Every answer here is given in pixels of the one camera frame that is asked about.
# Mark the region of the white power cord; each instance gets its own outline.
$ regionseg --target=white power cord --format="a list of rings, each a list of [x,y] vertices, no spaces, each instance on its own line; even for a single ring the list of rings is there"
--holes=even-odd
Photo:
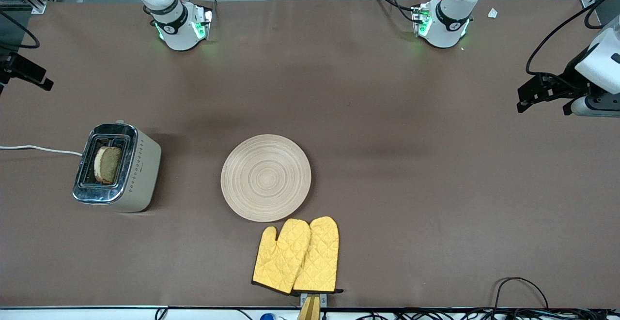
[[[73,154],[73,155],[80,156],[80,157],[82,156],[82,153],[78,153],[78,152],[53,150],[51,148],[33,146],[31,144],[26,144],[25,146],[0,146],[0,150],[27,150],[29,148],[33,148],[34,150],[40,150],[40,151],[45,151],[45,152]]]

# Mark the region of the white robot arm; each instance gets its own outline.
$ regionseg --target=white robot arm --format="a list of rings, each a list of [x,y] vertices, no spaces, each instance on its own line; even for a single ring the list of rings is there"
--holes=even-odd
[[[159,37],[175,50],[193,48],[208,38],[213,20],[211,9],[188,0],[141,0],[155,19]]]
[[[519,113],[533,104],[571,99],[564,114],[620,117],[620,16],[611,21],[560,75],[538,73],[519,89]]]
[[[438,48],[454,46],[465,35],[478,0],[431,0],[414,8],[414,33]]]

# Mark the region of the yellow oven mitt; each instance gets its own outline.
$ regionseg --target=yellow oven mitt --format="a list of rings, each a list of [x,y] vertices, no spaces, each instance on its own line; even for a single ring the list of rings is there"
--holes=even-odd
[[[310,231],[310,246],[293,289],[296,293],[334,293],[340,242],[338,226],[334,219],[325,216],[312,221]]]
[[[252,283],[290,294],[308,250],[310,227],[301,219],[287,219],[276,235],[275,227],[263,232]]]

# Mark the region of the wooden plate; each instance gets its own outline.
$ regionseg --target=wooden plate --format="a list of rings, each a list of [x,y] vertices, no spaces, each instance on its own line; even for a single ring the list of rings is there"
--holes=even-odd
[[[292,214],[310,190],[310,162],[290,139],[259,135],[246,139],[222,168],[224,198],[239,216],[255,222]]]

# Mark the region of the toaster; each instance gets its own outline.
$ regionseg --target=toaster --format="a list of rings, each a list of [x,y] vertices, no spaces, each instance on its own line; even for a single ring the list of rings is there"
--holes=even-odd
[[[122,150],[115,179],[109,184],[97,181],[94,173],[95,155],[102,146]],[[159,144],[134,126],[122,120],[101,124],[84,146],[73,197],[116,212],[140,212],[151,202],[160,159]]]

